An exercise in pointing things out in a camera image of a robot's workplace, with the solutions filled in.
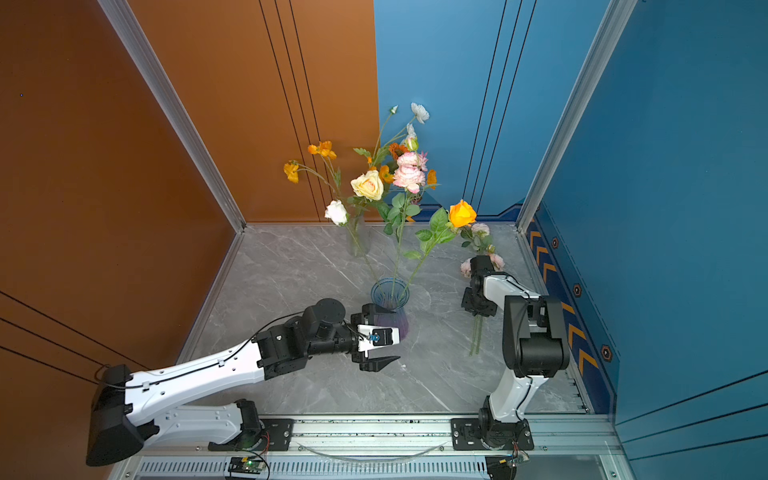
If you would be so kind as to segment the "purple glass vase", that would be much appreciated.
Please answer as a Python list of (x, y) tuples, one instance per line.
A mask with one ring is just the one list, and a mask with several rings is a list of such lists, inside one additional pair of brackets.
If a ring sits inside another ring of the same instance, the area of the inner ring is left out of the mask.
[(382, 278), (371, 288), (370, 297), (371, 302), (379, 310), (385, 310), (385, 313), (377, 317), (377, 324), (397, 328), (400, 341), (404, 341), (410, 330), (405, 311), (410, 300), (410, 290), (407, 283), (399, 278)]

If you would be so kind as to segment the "pink rose flower stem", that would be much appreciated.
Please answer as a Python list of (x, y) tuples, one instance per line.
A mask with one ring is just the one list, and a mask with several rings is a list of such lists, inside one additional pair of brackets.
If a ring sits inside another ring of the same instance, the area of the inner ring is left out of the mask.
[[(496, 271), (501, 271), (504, 268), (504, 260), (496, 253), (496, 247), (492, 243), (492, 236), (488, 225), (483, 223), (466, 225), (460, 229), (460, 236), (463, 238), (463, 248), (471, 249), (476, 255), (489, 255)], [(469, 350), (470, 356), (480, 353), (483, 323), (483, 317), (480, 315), (474, 316), (472, 341)]]

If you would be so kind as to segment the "single orange ranunculus stem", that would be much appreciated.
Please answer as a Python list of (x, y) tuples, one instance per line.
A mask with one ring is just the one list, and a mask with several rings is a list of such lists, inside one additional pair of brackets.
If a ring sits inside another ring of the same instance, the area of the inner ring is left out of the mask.
[(449, 209), (439, 208), (436, 210), (432, 214), (428, 226), (418, 230), (415, 234), (419, 242), (419, 248), (404, 254), (405, 258), (418, 261), (417, 266), (407, 280), (406, 287), (410, 288), (417, 273), (437, 246), (453, 241), (459, 234), (459, 231), (464, 227), (474, 224), (476, 218), (477, 213), (474, 208), (464, 200), (460, 200)]

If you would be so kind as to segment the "clear ribbed glass vase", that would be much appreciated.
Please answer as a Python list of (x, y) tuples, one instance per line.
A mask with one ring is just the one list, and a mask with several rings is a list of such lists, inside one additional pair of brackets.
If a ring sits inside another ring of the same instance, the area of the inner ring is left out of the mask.
[(347, 251), (356, 258), (367, 255), (369, 251), (368, 233), (362, 212), (350, 215), (346, 224)]

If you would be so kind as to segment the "white rose bud stem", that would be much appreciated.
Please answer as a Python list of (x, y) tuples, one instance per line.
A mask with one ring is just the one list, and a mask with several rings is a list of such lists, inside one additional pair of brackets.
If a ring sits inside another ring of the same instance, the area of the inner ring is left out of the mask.
[[(330, 220), (337, 227), (343, 228), (345, 231), (346, 224), (350, 215), (352, 214), (347, 210), (346, 206), (341, 200), (332, 200), (325, 209), (325, 218)], [(372, 279), (374, 281), (378, 281), (380, 277), (376, 274), (373, 265), (368, 258), (368, 253), (366, 256), (361, 258), (363, 259), (369, 273), (371, 274)]]

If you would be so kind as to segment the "bright pink rose stem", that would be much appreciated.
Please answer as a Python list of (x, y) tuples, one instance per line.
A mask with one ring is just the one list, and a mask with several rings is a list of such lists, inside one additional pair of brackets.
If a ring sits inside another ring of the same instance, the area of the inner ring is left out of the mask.
[(407, 152), (396, 160), (392, 174), (394, 195), (382, 213), (384, 232), (396, 242), (392, 279), (399, 276), (404, 230), (409, 218), (421, 211), (423, 190), (427, 185), (427, 157), (423, 153)]

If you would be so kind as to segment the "cream white rose stem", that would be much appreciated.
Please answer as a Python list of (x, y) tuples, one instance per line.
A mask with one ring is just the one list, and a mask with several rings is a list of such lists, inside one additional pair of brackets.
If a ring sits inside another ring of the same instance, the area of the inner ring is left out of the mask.
[(349, 200), (349, 205), (354, 216), (360, 216), (370, 207), (375, 207), (386, 191), (385, 183), (376, 169), (353, 179), (350, 184), (353, 196)]

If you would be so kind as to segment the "orange gerbera flower stem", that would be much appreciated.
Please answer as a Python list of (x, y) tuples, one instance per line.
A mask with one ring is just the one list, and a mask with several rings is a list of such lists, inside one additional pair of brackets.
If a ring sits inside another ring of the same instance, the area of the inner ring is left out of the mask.
[(388, 152), (392, 157), (392, 160), (396, 162), (400, 156), (410, 153), (411, 150), (404, 144), (391, 143), (388, 145)]

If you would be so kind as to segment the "white ranunculus flower stem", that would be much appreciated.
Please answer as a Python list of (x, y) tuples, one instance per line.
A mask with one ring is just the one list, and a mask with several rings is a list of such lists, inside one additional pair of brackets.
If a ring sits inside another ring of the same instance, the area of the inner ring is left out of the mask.
[(398, 105), (392, 105), (387, 110), (386, 117), (379, 127), (378, 137), (374, 146), (375, 153), (378, 153), (383, 148), (387, 148), (390, 144), (398, 143), (409, 136), (413, 136), (415, 134), (415, 123), (424, 125), (431, 118), (429, 111), (422, 104), (412, 102), (410, 108), (411, 118), (406, 120), (397, 132), (391, 132), (388, 137), (385, 137), (385, 134), (388, 132), (388, 124), (398, 114), (400, 108)]

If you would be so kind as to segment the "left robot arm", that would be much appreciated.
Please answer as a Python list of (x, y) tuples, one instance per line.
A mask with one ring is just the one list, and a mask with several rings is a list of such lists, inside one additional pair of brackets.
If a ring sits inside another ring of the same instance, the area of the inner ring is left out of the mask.
[(181, 438), (204, 440), (216, 450), (258, 440), (264, 428), (253, 402), (196, 407), (194, 401), (299, 371), (321, 354), (343, 354), (361, 371), (379, 372), (395, 359), (373, 358), (371, 351), (401, 340), (398, 328), (378, 322), (390, 313), (368, 303), (348, 316), (341, 302), (326, 298), (206, 357), (150, 371), (106, 368), (91, 404), (87, 466), (116, 464), (146, 446)]

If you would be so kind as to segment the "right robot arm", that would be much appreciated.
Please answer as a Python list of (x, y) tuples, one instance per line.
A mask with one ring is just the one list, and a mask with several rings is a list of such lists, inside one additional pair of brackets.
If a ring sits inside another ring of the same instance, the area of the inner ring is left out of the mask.
[(526, 409), (539, 388), (571, 359), (560, 301), (522, 287), (510, 274), (475, 274), (462, 300), (465, 310), (502, 318), (502, 356), (506, 366), (498, 386), (486, 397), (477, 419), (451, 421), (457, 451), (534, 448)]

